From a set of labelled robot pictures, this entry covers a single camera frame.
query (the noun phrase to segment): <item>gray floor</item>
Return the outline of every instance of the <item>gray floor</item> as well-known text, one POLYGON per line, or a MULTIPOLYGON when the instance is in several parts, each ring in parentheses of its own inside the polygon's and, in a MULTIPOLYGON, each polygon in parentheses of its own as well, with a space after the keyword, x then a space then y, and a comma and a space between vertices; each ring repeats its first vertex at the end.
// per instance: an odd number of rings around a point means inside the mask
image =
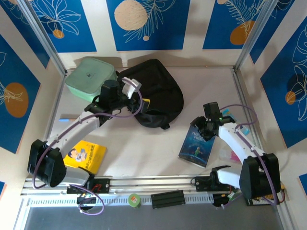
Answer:
POLYGON ((279 230, 280 219, 273 207, 247 207, 244 199, 225 210, 213 205, 181 205, 152 209, 141 206, 110 206, 95 217, 77 207, 32 208, 26 230, 279 230))

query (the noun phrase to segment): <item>black backpack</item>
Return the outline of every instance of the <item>black backpack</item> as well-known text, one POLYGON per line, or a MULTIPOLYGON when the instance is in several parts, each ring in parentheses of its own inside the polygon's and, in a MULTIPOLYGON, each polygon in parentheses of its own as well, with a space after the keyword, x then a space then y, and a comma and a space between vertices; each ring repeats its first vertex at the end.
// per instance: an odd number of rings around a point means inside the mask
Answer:
POLYGON ((135 116, 138 122, 149 128, 170 128, 169 123, 183 109, 183 95, 162 63, 157 59, 145 61, 118 73, 119 80, 123 77, 140 82, 143 98, 150 99, 148 109, 135 116))

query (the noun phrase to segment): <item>yellow book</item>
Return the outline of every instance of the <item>yellow book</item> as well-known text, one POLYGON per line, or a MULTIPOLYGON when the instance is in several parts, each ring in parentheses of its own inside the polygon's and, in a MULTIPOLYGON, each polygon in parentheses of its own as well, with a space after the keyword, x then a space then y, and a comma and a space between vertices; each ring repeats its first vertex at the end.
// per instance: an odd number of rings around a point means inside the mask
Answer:
POLYGON ((96 174, 106 153, 106 147, 81 140, 64 158, 66 166, 83 168, 96 174))

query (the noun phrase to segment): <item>blue book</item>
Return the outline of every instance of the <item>blue book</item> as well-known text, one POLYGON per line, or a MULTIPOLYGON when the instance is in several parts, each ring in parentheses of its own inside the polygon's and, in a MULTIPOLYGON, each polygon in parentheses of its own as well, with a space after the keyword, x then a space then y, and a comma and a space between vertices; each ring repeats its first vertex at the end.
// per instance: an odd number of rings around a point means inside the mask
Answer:
POLYGON ((179 157, 201 167, 206 167, 215 137, 205 141, 197 128, 190 126, 181 147, 179 157))

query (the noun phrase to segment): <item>green tape roll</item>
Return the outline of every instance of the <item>green tape roll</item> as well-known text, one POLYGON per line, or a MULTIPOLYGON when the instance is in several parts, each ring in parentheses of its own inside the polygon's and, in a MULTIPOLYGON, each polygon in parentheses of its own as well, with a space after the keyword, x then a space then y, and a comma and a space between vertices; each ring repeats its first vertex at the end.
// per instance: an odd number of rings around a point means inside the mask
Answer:
POLYGON ((140 207, 141 206, 141 198, 139 195, 133 193, 128 198, 128 203, 131 207, 140 207))

